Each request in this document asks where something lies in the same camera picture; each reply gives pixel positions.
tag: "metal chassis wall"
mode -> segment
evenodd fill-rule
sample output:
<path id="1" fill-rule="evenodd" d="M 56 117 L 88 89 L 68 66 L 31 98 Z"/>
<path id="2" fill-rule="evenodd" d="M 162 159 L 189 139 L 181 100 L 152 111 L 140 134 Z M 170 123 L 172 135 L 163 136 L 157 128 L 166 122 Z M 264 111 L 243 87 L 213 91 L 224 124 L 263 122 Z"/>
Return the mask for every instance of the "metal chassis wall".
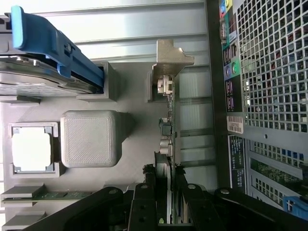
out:
<path id="1" fill-rule="evenodd" d="M 245 154 L 246 154 L 246 185 L 247 185 L 247 195 L 252 196 L 254 198 L 259 198 L 261 199 L 263 202 L 272 205 L 276 208 L 282 209 L 282 207 L 275 203 L 273 200 L 271 200 L 269 197 L 267 197 L 265 194 L 263 194 L 262 192 L 260 192 L 259 190 L 257 190 L 254 187 L 254 182 L 255 182 L 255 178 L 258 178 L 259 180 L 262 180 L 263 182 L 267 183 L 268 185 L 270 185 L 271 187 L 277 189 L 278 191 L 282 192 L 284 194 L 284 196 L 298 196 L 300 197 L 300 195 L 286 187 L 284 187 L 283 185 L 267 178 L 266 176 L 263 176 L 262 174 L 252 170 L 250 168 L 250 160 L 251 158 L 258 160 L 262 163 L 265 163 L 269 166 L 275 167 L 278 170 L 282 170 L 292 176 L 298 177 L 300 179 L 303 178 L 303 173 L 302 170 L 296 167 L 293 167 L 291 165 L 270 159 L 266 156 L 257 154 L 253 151 L 250 150 L 250 143 L 249 140 L 245 140 Z"/>
<path id="2" fill-rule="evenodd" d="M 205 1 L 207 15 L 208 44 L 210 53 L 210 70 L 212 83 L 212 100 L 214 111 L 214 133 L 218 187 L 230 187 L 227 108 L 225 83 L 223 78 L 221 40 L 219 31 L 219 1 Z"/>
<path id="3" fill-rule="evenodd" d="M 244 116 L 243 113 L 228 113 L 229 116 Z M 294 152 L 306 153 L 308 150 L 308 133 L 295 131 L 281 131 L 272 128 L 258 128 L 244 124 L 244 133 L 229 132 L 248 140 L 261 142 L 276 147 L 292 150 Z"/>

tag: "ventilation grille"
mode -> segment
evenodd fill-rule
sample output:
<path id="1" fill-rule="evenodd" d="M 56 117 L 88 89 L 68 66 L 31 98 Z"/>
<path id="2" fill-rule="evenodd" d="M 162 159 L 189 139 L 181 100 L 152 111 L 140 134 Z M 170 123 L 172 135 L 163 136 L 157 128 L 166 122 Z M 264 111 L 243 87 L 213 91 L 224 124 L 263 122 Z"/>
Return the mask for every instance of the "ventilation grille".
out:
<path id="1" fill-rule="evenodd" d="M 245 124 L 307 132 L 308 0 L 238 9 Z"/>
<path id="2" fill-rule="evenodd" d="M 250 150 L 295 167 L 299 167 L 300 163 L 304 163 L 304 154 L 302 153 L 292 152 L 259 142 L 250 141 Z"/>
<path id="3" fill-rule="evenodd" d="M 256 185 L 255 188 L 258 189 L 261 193 L 266 195 L 269 199 L 276 202 L 280 206 L 283 206 L 282 204 L 282 198 L 285 196 L 282 192 L 278 191 L 277 189 L 271 187 L 267 183 L 259 180 L 256 178 Z"/>

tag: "screw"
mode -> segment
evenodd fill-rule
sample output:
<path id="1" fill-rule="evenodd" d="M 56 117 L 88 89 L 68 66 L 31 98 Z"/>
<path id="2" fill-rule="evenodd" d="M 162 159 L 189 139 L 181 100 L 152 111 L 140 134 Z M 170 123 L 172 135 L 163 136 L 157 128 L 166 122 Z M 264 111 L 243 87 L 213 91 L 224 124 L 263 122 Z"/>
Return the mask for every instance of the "screw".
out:
<path id="1" fill-rule="evenodd" d="M 230 192 L 228 191 L 228 190 L 226 190 L 226 189 L 222 189 L 222 190 L 220 190 L 220 192 L 222 193 L 222 194 L 229 194 Z"/>
<path id="2" fill-rule="evenodd" d="M 189 184 L 189 185 L 188 185 L 188 188 L 189 188 L 189 189 L 195 189 L 196 186 L 194 186 L 193 184 Z"/>
<path id="3" fill-rule="evenodd" d="M 109 191 L 109 194 L 115 194 L 115 193 L 117 193 L 116 189 L 112 189 L 112 190 Z"/>
<path id="4" fill-rule="evenodd" d="M 71 52 L 72 51 L 72 47 L 71 47 L 71 44 L 67 44 L 67 50 L 68 50 L 68 52 Z"/>

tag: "ribbed metal panel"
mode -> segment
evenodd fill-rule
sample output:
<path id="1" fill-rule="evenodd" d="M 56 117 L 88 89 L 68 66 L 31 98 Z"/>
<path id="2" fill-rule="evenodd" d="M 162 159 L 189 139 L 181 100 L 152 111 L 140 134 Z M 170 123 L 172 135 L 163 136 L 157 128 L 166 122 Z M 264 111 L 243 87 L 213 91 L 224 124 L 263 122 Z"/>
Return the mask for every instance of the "ribbed metal panel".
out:
<path id="1" fill-rule="evenodd" d="M 276 201 L 273 201 L 270 197 L 266 196 L 262 191 L 256 189 L 255 187 L 251 187 L 251 193 L 250 193 L 250 196 L 260 200 L 260 201 L 263 201 L 271 206 L 274 206 L 276 208 L 279 208 L 279 209 L 282 209 L 282 207 L 276 203 Z"/>
<path id="2" fill-rule="evenodd" d="M 160 38 L 174 39 L 176 47 L 194 56 L 194 66 L 179 76 L 182 153 L 185 161 L 197 160 L 186 168 L 188 181 L 215 189 L 216 168 L 200 167 L 215 163 L 214 139 L 207 132 L 214 126 L 203 0 L 12 0 L 2 2 L 0 11 L 15 4 L 46 17 L 95 61 L 155 62 Z M 212 162 L 206 162 L 206 153 Z"/>

